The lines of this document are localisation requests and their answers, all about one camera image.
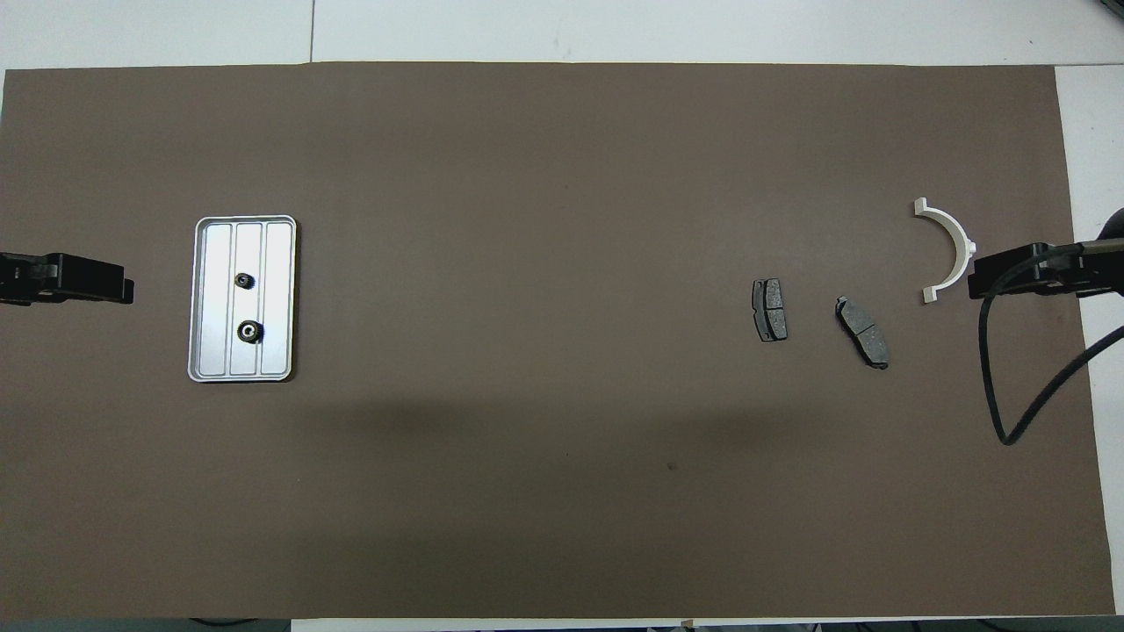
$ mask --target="black nut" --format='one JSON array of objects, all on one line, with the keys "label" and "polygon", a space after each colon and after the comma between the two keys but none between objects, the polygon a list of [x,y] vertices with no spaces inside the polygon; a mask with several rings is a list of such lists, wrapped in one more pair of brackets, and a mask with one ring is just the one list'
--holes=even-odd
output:
[{"label": "black nut", "polygon": [[262,340],[264,329],[257,320],[243,320],[238,325],[238,340],[251,344]]}]

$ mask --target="metal tray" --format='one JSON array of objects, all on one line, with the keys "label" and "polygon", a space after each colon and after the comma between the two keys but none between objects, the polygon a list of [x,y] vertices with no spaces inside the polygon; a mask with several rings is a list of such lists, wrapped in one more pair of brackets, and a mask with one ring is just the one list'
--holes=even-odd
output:
[{"label": "metal tray", "polygon": [[[292,370],[297,222],[288,215],[205,217],[196,225],[188,376],[280,381]],[[260,325],[253,337],[252,322]],[[250,341],[239,337],[239,327]]]}]

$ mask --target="brown mat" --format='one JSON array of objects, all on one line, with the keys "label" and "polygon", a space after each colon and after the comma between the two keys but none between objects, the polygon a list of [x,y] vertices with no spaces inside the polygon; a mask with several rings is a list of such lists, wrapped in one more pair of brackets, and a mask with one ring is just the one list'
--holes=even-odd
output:
[{"label": "brown mat", "polygon": [[[981,254],[1071,240],[1049,67],[12,71],[3,108],[0,244],[137,296],[2,309],[4,617],[1112,612],[1087,378],[1003,448],[979,304],[921,304],[918,196]],[[296,376],[193,383],[193,226],[279,213]],[[996,312],[1015,416],[1078,308]]]}]

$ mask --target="white curved bracket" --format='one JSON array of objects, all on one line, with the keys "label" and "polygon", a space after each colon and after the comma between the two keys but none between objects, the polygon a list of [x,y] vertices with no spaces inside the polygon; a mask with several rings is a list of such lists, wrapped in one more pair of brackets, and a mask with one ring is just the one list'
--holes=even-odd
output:
[{"label": "white curved bracket", "polygon": [[936,292],[943,290],[944,288],[955,283],[961,277],[964,276],[964,271],[968,270],[968,260],[976,254],[976,242],[968,238],[968,233],[964,233],[964,227],[957,222],[955,217],[952,217],[948,213],[939,208],[931,208],[928,206],[928,200],[925,198],[917,198],[914,200],[914,215],[916,217],[927,217],[949,232],[952,236],[952,243],[957,246],[957,261],[952,264],[952,272],[935,286],[930,286],[921,290],[922,298],[925,303],[933,303],[936,300]]}]

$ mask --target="white table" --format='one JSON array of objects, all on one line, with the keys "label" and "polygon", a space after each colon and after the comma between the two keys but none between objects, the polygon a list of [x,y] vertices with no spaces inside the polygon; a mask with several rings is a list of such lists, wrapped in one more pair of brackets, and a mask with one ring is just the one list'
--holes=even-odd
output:
[{"label": "white table", "polygon": [[[3,69],[374,60],[1057,65],[1075,236],[1094,238],[1124,206],[1124,19],[1094,0],[0,0]],[[1087,344],[1124,322],[1122,300],[1081,303]],[[1089,371],[1124,613],[1124,347]],[[667,626],[705,614],[310,620],[293,629]],[[783,621],[794,620],[695,620]]]}]

